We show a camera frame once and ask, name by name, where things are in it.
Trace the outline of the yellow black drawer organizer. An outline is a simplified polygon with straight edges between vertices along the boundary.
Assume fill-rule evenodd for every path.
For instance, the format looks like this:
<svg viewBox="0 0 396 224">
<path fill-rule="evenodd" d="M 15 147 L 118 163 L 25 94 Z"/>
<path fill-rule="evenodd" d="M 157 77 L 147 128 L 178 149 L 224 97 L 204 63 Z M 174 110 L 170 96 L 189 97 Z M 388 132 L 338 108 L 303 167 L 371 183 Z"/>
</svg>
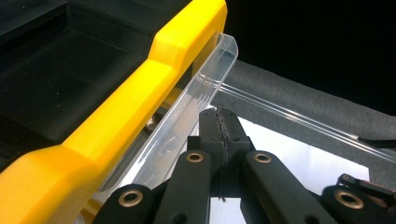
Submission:
<svg viewBox="0 0 396 224">
<path fill-rule="evenodd" d="M 0 0 L 0 224 L 73 224 L 225 0 Z"/>
</svg>

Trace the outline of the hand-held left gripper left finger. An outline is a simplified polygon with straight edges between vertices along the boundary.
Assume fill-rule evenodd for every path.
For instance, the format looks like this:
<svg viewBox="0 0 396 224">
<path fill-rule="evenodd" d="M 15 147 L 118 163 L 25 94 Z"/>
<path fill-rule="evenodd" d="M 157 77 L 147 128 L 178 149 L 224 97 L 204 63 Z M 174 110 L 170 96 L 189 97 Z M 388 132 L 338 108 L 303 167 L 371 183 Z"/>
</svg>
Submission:
<svg viewBox="0 0 396 224">
<path fill-rule="evenodd" d="M 223 187 L 223 136 L 219 126 L 219 115 L 212 107 L 199 114 L 199 134 L 189 136 L 187 150 L 204 151 L 211 157 L 211 196 L 224 198 Z"/>
</svg>

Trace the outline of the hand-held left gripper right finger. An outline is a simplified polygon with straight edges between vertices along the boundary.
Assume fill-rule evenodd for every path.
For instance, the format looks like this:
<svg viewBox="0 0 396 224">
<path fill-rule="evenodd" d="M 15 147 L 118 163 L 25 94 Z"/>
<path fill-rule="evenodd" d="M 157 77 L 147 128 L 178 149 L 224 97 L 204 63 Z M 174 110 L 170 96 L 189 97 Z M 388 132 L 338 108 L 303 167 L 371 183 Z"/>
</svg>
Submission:
<svg viewBox="0 0 396 224">
<path fill-rule="evenodd" d="M 230 110 L 222 110 L 224 143 L 224 177 L 222 196 L 238 198 L 242 187 L 242 163 L 250 151 L 250 139 L 246 135 L 239 118 Z"/>
</svg>

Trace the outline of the clear plastic drawer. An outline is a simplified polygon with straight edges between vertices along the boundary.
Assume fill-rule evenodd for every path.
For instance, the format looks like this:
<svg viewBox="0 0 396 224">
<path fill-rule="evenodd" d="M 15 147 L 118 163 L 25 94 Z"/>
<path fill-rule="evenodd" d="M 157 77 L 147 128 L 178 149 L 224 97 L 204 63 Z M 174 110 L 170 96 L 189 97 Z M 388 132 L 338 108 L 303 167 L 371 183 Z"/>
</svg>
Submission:
<svg viewBox="0 0 396 224">
<path fill-rule="evenodd" d="M 210 107 L 238 56 L 232 36 L 219 33 L 211 41 L 214 46 L 206 47 L 209 55 L 203 65 L 168 108 L 153 133 L 149 136 L 141 133 L 136 137 L 73 224 L 91 224 L 89 216 L 96 214 L 116 189 L 131 183 L 154 189 L 171 176 L 179 154 L 186 149 L 187 138 L 198 133 L 200 112 Z"/>
</svg>

